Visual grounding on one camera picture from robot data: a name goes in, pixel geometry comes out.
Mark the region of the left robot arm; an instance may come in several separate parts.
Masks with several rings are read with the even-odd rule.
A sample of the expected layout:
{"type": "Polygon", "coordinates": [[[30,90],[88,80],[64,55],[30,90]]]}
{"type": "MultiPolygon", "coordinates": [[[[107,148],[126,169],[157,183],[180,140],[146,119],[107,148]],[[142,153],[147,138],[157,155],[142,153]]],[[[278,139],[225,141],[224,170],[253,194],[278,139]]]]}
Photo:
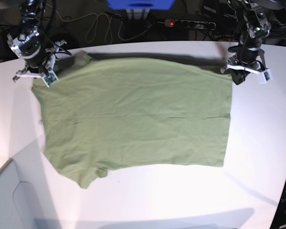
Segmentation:
{"type": "Polygon", "coordinates": [[[261,46],[263,39],[270,34],[271,25],[264,10],[248,0],[229,0],[228,5],[235,11],[236,30],[240,37],[236,46],[228,48],[233,56],[227,60],[222,73],[229,70],[236,85],[243,83],[249,74],[258,76],[260,83],[267,83],[272,75],[266,67],[261,46]]]}

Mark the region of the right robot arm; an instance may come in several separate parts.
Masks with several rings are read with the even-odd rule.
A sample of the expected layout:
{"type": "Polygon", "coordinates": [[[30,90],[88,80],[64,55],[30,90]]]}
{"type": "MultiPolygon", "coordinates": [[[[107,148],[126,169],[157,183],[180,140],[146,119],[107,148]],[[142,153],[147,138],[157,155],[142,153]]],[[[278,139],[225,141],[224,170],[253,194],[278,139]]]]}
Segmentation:
{"type": "Polygon", "coordinates": [[[53,42],[48,33],[51,29],[55,13],[56,1],[52,1],[51,15],[44,26],[43,17],[47,1],[26,0],[21,3],[20,24],[16,30],[7,34],[7,44],[19,59],[25,61],[24,68],[17,71],[13,81],[22,77],[40,78],[49,87],[59,78],[54,71],[56,54],[71,53],[63,48],[65,40],[53,42]]]}

